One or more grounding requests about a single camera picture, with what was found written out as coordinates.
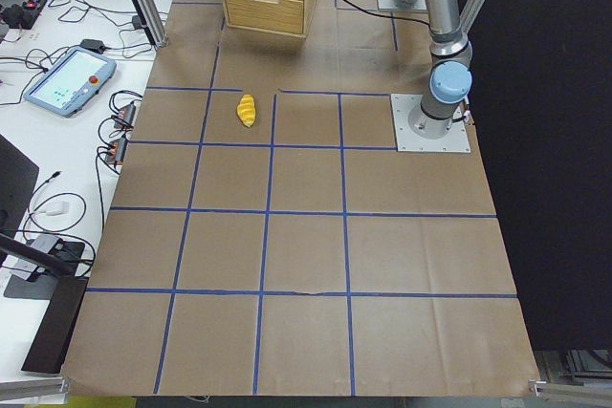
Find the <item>yellow toy bread loaf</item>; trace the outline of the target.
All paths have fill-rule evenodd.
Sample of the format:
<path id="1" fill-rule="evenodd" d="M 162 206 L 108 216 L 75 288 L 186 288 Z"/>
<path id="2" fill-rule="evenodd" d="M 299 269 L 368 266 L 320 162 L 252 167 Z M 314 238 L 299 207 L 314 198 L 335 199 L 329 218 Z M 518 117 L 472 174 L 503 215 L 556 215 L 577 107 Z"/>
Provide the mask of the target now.
<path id="1" fill-rule="evenodd" d="M 244 94 L 236 106 L 236 115 L 241 123 L 250 128 L 256 121 L 256 106 L 253 95 Z"/>

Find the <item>black power adapter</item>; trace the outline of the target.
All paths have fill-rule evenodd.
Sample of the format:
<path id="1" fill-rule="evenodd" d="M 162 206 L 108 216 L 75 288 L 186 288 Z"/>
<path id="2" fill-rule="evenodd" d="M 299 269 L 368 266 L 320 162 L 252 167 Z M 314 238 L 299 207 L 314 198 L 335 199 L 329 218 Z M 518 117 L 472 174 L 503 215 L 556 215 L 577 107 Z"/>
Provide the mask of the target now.
<path id="1" fill-rule="evenodd" d="M 83 39 L 79 46 L 95 54 L 103 54 L 106 51 L 104 42 L 98 39 Z"/>

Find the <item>near teach pendant tablet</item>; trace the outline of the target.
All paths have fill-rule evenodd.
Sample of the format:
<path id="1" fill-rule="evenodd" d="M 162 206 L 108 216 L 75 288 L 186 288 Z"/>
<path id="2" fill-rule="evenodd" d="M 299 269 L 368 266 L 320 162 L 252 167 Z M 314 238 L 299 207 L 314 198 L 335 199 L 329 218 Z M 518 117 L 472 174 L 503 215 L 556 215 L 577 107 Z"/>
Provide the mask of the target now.
<path id="1" fill-rule="evenodd" d="M 24 95 L 26 101 L 68 118 L 80 111 L 117 69 L 114 59 L 72 47 Z"/>

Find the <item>brown paper table cover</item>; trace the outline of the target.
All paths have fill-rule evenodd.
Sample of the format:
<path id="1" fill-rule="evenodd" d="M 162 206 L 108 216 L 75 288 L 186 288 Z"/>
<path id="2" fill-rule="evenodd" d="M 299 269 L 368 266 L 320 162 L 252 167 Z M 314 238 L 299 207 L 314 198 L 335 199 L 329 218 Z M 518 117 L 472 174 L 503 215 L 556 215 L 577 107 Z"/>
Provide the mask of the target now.
<path id="1" fill-rule="evenodd" d="M 521 397 L 537 376 L 475 128 L 397 150 L 422 14 L 305 37 L 173 0 L 63 372 L 80 396 Z M 236 115 L 253 95 L 256 121 Z"/>

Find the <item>white charger block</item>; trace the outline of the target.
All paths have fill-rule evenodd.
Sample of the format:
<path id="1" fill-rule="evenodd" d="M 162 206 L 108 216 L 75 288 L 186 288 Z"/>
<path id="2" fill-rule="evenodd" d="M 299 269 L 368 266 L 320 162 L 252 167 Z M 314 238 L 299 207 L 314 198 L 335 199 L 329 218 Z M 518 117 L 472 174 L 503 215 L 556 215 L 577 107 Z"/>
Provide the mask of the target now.
<path id="1" fill-rule="evenodd" d="M 42 214 L 47 216 L 58 216 L 66 214 L 69 211 L 69 203 L 66 201 L 55 201 L 48 203 L 41 210 Z"/>

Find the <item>black monitor stand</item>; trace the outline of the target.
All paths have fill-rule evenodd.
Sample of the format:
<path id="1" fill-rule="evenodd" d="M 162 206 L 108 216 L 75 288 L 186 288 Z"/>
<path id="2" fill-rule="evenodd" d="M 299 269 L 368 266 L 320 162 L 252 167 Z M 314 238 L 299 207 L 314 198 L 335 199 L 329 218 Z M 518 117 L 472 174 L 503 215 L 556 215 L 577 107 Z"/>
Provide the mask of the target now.
<path id="1" fill-rule="evenodd" d="M 4 295 L 49 302 L 22 370 L 54 375 L 65 361 L 86 289 L 86 282 L 76 277 L 85 244 L 49 234 L 26 243 L 14 239 L 33 196 L 38 171 L 17 147 L 1 139 L 1 258 L 11 255 L 34 265 L 24 278 L 12 275 Z"/>

